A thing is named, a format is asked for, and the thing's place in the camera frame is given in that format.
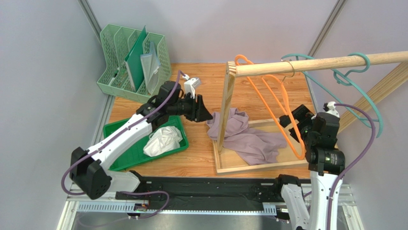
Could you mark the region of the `mauve tank top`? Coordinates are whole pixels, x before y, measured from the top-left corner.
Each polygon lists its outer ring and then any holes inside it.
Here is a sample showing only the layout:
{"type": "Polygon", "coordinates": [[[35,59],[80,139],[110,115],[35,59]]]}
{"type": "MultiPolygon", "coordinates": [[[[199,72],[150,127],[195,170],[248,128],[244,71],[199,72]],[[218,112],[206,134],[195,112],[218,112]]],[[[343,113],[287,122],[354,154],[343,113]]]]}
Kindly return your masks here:
{"type": "Polygon", "coordinates": [[[223,147],[235,151],[249,165],[276,163],[279,149],[287,147],[281,133],[249,127],[249,116],[237,108],[229,109],[223,147]]]}

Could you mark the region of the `white tank top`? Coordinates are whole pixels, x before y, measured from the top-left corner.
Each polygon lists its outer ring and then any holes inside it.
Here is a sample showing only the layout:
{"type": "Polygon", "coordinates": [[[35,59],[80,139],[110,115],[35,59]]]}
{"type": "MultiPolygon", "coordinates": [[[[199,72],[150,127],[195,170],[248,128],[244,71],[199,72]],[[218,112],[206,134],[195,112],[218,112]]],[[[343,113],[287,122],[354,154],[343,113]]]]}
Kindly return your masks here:
{"type": "Polygon", "coordinates": [[[143,148],[143,153],[156,157],[168,151],[178,149],[183,140],[181,132],[175,126],[165,126],[149,135],[149,141],[143,148]]]}

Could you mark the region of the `teal hanger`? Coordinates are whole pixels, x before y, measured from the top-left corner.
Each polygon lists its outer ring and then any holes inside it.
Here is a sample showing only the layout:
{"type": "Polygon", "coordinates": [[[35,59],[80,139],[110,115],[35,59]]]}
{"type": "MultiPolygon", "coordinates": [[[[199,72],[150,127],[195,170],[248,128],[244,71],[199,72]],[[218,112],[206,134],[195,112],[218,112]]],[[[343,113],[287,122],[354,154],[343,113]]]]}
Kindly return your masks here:
{"type": "MultiPolygon", "coordinates": [[[[377,131],[376,137],[379,138],[383,132],[384,129],[384,121],[382,118],[382,115],[380,111],[378,110],[378,107],[375,105],[374,101],[370,96],[368,96],[368,93],[364,92],[362,88],[357,85],[353,80],[351,80],[348,75],[351,73],[364,73],[366,72],[370,66],[371,66],[371,61],[370,59],[363,53],[358,53],[354,52],[349,54],[348,56],[358,56],[360,58],[363,58],[365,61],[365,67],[363,69],[351,69],[347,71],[346,73],[342,73],[338,69],[330,69],[333,73],[333,78],[335,79],[336,83],[345,87],[353,87],[356,89],[360,95],[363,97],[363,102],[368,102],[369,104],[369,109],[373,109],[375,115],[377,116],[377,119],[372,119],[373,122],[378,123],[378,128],[379,130],[377,131]]],[[[311,60],[315,59],[312,56],[304,55],[304,54],[298,54],[298,53],[291,53],[284,55],[281,57],[281,61],[284,61],[285,58],[292,58],[294,57],[296,60],[300,60],[300,58],[304,58],[305,60],[311,60]]],[[[302,73],[305,75],[306,79],[312,80],[313,83],[317,84],[321,89],[323,89],[326,93],[328,93],[333,99],[335,99],[336,102],[343,104],[343,101],[340,100],[334,93],[332,93],[328,88],[326,88],[322,83],[320,83],[318,80],[316,80],[314,77],[312,77],[310,74],[306,73],[305,71],[302,71],[302,73]]],[[[368,118],[362,118],[361,116],[357,115],[356,112],[352,111],[350,108],[346,107],[348,112],[351,112],[353,118],[357,118],[360,122],[362,122],[365,126],[368,128],[371,128],[372,126],[369,124],[370,122],[368,121],[368,118]]]]}

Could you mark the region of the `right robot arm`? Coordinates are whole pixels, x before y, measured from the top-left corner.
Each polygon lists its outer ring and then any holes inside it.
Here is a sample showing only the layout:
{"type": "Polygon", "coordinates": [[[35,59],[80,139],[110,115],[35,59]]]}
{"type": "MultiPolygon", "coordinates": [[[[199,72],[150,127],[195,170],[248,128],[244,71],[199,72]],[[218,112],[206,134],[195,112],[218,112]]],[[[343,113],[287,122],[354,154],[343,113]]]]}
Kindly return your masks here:
{"type": "Polygon", "coordinates": [[[340,174],[345,169],[344,153],[336,148],[340,117],[335,102],[324,104],[324,111],[312,114],[304,105],[292,111],[303,142],[311,180],[311,205],[306,207],[298,177],[280,174],[274,181],[275,193],[285,202],[294,230],[335,230],[340,174]]]}

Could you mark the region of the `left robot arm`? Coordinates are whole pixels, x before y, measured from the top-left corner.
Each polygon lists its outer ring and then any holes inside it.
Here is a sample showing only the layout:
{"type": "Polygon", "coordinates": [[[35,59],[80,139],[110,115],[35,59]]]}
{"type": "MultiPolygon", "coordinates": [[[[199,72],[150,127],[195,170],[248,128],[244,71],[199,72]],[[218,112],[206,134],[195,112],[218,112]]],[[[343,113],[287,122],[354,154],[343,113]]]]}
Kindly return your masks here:
{"type": "Polygon", "coordinates": [[[132,145],[165,124],[170,116],[183,115],[187,120],[203,122],[213,117],[206,109],[201,95],[195,90],[199,78],[191,78],[180,86],[167,81],[157,95],[139,107],[127,123],[101,142],[83,149],[77,147],[71,154],[69,177],[91,200],[107,192],[134,192],[141,176],[136,172],[114,172],[111,165],[132,145]]]}

